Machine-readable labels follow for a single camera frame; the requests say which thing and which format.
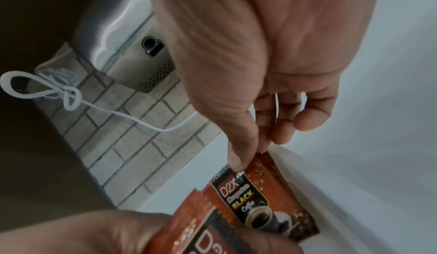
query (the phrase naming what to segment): white power cord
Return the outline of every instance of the white power cord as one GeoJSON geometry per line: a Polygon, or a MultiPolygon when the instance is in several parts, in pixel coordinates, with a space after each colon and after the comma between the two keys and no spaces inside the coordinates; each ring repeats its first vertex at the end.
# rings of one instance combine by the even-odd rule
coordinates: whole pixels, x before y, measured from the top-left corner
{"type": "Polygon", "coordinates": [[[146,128],[155,130],[157,132],[176,131],[176,130],[184,127],[186,124],[188,124],[191,120],[193,120],[198,115],[198,112],[195,112],[193,115],[191,115],[187,119],[185,119],[182,123],[180,123],[174,127],[171,127],[171,128],[158,128],[158,127],[154,127],[146,122],[143,122],[137,118],[134,118],[130,115],[127,115],[125,113],[117,112],[114,110],[106,110],[106,109],[98,107],[90,102],[83,100],[81,91],[72,85],[74,80],[77,78],[77,75],[75,74],[75,72],[72,72],[72,71],[64,69],[64,68],[54,70],[54,69],[46,67],[49,63],[60,59],[61,57],[65,56],[66,54],[70,53],[71,51],[72,51],[72,49],[69,49],[65,53],[63,53],[59,56],[56,56],[47,62],[40,64],[35,69],[37,76],[26,73],[26,72],[22,72],[22,71],[10,71],[10,72],[4,73],[0,77],[1,88],[9,95],[11,95],[13,97],[20,98],[20,99],[34,99],[34,98],[39,98],[39,97],[45,97],[48,99],[62,98],[63,102],[64,102],[64,108],[68,111],[76,110],[80,106],[80,104],[83,103],[83,104],[88,105],[88,106],[95,108],[97,110],[125,117],[129,120],[137,122],[138,124],[140,124],[146,128]],[[41,91],[38,93],[21,94],[12,88],[11,81],[14,77],[27,77],[27,78],[30,78],[34,81],[37,81],[37,82],[45,85],[51,89],[41,91]]]}

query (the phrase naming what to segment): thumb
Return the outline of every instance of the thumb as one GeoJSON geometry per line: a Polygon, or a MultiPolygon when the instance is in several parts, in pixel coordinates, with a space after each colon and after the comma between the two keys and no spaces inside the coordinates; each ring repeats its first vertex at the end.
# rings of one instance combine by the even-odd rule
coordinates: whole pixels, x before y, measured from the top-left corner
{"type": "Polygon", "coordinates": [[[247,168],[258,148],[258,127],[249,111],[238,117],[213,120],[229,140],[228,163],[232,170],[241,172],[247,168]]]}

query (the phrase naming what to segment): hand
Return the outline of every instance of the hand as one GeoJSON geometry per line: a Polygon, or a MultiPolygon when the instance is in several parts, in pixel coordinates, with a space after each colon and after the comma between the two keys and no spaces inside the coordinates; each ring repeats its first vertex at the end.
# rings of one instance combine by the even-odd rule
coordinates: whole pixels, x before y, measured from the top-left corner
{"type": "MultiPolygon", "coordinates": [[[[0,233],[0,253],[143,254],[168,215],[94,212],[0,233]]],[[[243,230],[260,254],[300,254],[294,243],[271,234],[243,230]]]]}
{"type": "Polygon", "coordinates": [[[375,1],[151,0],[190,101],[228,136],[236,171],[331,116],[375,1]]]}

